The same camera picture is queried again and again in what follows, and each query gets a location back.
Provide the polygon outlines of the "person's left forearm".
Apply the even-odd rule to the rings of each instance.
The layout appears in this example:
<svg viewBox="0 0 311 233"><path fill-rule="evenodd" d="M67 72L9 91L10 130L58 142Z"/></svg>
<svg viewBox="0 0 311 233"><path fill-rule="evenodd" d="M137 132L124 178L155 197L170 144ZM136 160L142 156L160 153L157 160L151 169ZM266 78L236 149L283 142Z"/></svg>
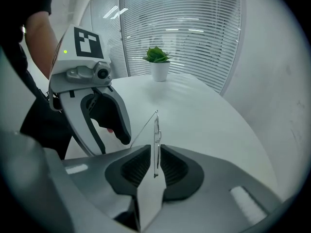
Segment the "person's left forearm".
<svg viewBox="0 0 311 233"><path fill-rule="evenodd" d="M25 29L25 41L30 56L41 73L49 78L58 45L49 21L49 13L45 11L34 13L27 18Z"/></svg>

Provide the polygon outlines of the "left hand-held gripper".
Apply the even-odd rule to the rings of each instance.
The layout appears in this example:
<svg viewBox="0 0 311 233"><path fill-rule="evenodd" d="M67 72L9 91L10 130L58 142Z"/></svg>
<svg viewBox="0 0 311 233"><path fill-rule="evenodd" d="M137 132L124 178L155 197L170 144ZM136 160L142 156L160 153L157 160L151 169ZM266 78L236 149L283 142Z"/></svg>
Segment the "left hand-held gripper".
<svg viewBox="0 0 311 233"><path fill-rule="evenodd" d="M91 119L100 127L112 130L122 144L131 142L125 103L109 86L112 82L110 63L101 36L74 25L65 31L53 56L49 75L50 107L54 111L63 109L74 139L88 156L106 154ZM92 101L90 112L86 105L89 101Z"/></svg>

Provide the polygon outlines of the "green potted plant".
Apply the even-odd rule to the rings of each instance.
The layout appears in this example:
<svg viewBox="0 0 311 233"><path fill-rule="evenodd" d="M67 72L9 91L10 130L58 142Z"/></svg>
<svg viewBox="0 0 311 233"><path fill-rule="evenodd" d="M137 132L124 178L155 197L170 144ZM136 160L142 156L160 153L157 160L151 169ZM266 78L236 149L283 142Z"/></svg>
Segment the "green potted plant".
<svg viewBox="0 0 311 233"><path fill-rule="evenodd" d="M158 46L148 48L146 56L143 57L143 60L149 63L151 75L154 81L166 81L170 67L170 58L170 54L164 52Z"/></svg>

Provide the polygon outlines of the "person's black clothing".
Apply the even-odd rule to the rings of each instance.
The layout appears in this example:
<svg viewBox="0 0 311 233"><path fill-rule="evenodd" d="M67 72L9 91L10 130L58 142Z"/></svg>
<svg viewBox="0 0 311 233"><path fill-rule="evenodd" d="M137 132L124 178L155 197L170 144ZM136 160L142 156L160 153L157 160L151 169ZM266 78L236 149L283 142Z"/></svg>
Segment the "person's black clothing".
<svg viewBox="0 0 311 233"><path fill-rule="evenodd" d="M42 147L57 151L64 159L72 137L66 117L53 111L28 71L27 57L21 46L25 23L34 13L52 13L52 0L0 0L0 46L15 72L36 97L22 126L21 133L38 141Z"/></svg>

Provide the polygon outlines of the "thin wire-frame glasses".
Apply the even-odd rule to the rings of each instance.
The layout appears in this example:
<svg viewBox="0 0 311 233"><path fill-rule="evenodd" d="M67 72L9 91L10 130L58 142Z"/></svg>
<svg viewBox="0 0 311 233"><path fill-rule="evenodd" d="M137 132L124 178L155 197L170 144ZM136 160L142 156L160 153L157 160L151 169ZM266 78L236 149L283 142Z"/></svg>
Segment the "thin wire-frame glasses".
<svg viewBox="0 0 311 233"><path fill-rule="evenodd" d="M147 126L147 124L151 121L151 119L155 117L154 120L154 178L159 176L159 165L160 165L160 146L161 146L161 138L162 138L162 132L159 127L159 111L155 110L155 112L151 115L151 117L148 119L148 121L145 123L145 125L141 128L140 132L137 134L137 136L134 138L133 142L130 144L130 147L133 146L133 144L136 142L140 134L143 132L144 128Z"/></svg>

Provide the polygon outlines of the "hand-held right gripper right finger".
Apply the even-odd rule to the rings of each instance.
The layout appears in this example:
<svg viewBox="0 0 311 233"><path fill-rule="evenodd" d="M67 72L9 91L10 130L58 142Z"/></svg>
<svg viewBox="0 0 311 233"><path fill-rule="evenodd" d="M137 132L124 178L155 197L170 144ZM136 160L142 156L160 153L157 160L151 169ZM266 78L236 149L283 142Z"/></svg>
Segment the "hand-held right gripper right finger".
<svg viewBox="0 0 311 233"><path fill-rule="evenodd" d="M161 146L166 189L145 233L260 233L281 200L231 162Z"/></svg>

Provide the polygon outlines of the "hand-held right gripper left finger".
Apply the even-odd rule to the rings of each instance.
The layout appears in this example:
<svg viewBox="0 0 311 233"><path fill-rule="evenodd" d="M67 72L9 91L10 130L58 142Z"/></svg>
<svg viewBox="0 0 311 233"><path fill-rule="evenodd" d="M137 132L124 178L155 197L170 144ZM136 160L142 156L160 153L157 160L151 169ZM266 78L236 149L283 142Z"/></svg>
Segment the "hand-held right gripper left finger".
<svg viewBox="0 0 311 233"><path fill-rule="evenodd" d="M138 187L150 163L150 145L63 161L74 184L97 209L134 231L142 231Z"/></svg>

